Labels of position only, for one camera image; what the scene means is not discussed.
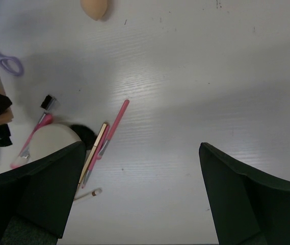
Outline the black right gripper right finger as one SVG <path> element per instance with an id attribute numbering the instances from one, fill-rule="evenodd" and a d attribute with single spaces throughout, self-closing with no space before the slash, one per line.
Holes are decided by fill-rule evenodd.
<path id="1" fill-rule="evenodd" d="M 290 244 L 290 181 L 206 142 L 199 159 L 219 244 Z"/>

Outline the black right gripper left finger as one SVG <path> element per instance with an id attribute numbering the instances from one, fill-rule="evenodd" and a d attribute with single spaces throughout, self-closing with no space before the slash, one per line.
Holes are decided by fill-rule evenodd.
<path id="1" fill-rule="evenodd" d="M 86 157 L 79 141 L 0 174 L 0 244 L 56 244 Z"/>

